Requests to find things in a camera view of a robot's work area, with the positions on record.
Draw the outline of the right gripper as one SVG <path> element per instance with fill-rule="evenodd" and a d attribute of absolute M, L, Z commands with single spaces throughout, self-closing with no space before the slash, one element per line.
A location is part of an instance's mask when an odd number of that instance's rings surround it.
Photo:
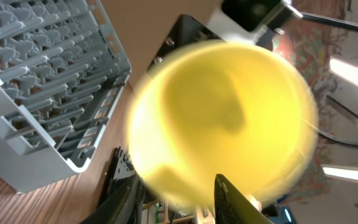
<path fill-rule="evenodd" d="M 170 52 L 206 40 L 222 40 L 222 38 L 194 17 L 188 14 L 180 15 L 162 42 L 159 50 L 147 68 L 147 72 L 149 72 L 154 65 L 162 62 L 163 58 Z"/>

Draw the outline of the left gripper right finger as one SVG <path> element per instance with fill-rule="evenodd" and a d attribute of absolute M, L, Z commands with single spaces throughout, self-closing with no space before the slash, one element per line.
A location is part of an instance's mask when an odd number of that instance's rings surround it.
<path fill-rule="evenodd" d="M 216 224 L 273 224 L 222 174 L 214 182 Z"/>

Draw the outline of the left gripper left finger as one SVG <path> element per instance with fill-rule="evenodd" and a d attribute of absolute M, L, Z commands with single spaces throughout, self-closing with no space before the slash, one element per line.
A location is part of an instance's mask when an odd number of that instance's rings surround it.
<path fill-rule="evenodd" d="M 132 175 L 80 224 L 141 224 L 145 195 L 139 176 Z"/>

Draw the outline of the yellow plastic cup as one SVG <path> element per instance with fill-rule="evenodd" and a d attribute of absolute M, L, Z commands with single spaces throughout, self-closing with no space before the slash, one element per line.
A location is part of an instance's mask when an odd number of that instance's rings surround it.
<path fill-rule="evenodd" d="M 137 174 L 176 207 L 212 206 L 218 174 L 268 204 L 308 167 L 317 125 L 314 96 L 292 64 L 262 47 L 209 40 L 149 69 L 126 138 Z"/>

